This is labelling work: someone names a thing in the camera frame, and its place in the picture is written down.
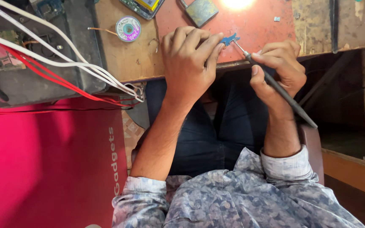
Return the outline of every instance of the yellow battery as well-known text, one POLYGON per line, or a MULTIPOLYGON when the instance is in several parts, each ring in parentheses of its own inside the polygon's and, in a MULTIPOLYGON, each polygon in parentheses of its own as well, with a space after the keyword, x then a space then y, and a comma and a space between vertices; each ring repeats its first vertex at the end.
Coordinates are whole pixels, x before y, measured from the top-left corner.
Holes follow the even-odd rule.
POLYGON ((150 11, 153 11, 156 8, 157 4, 159 3, 159 0, 135 0, 135 1, 150 11))

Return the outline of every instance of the jeans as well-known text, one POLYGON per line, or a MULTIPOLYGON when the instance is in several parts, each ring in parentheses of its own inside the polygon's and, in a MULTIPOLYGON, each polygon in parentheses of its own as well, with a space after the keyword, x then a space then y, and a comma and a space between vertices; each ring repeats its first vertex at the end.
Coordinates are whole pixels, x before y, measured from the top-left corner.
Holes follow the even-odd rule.
MULTIPOLYGON (((251 70, 233 71, 212 84, 211 94, 218 101, 213 123, 202 103, 194 104, 178 136, 169 175, 195 177, 211 170, 233 170, 244 147, 260 153, 268 111, 251 88, 250 78, 251 70)), ((150 125, 160 111, 166 89, 165 80, 147 82, 150 125)), ((149 130, 138 142, 135 152, 149 130)))

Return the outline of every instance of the brown chair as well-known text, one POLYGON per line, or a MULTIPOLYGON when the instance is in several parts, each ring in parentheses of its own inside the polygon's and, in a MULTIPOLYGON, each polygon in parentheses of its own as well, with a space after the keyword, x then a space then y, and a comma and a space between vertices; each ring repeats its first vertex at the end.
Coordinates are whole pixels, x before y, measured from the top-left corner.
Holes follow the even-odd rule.
POLYGON ((319 132, 307 125, 298 126, 299 141, 306 145, 309 152, 309 163, 312 170, 319 176, 319 184, 324 185, 322 147, 319 132))

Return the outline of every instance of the soldering iron handle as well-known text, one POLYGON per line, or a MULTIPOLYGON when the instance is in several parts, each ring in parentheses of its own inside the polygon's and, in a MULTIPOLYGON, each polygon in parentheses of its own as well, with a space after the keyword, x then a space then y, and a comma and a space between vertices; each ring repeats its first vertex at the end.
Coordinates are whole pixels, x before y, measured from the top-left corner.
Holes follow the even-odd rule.
MULTIPOLYGON (((257 64, 251 59, 251 55, 246 55, 246 59, 251 64, 257 64)), ((288 102, 288 104, 291 106, 291 108, 300 116, 302 117, 308 124, 310 124, 313 128, 317 129, 317 124, 308 116, 308 114, 302 109, 302 107, 296 102, 288 93, 287 91, 278 84, 276 80, 267 72, 264 70, 264 67, 261 66, 261 68, 264 71, 264 80, 273 87, 281 96, 284 98, 285 101, 288 102)))

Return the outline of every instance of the padlock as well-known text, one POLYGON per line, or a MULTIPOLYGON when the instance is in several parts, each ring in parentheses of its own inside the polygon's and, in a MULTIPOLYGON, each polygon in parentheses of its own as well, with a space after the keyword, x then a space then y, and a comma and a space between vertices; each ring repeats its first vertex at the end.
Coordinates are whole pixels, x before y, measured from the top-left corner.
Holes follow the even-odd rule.
POLYGON ((219 13, 212 0, 195 0, 190 5, 187 5, 184 0, 180 2, 185 8, 185 13, 199 29, 219 13))

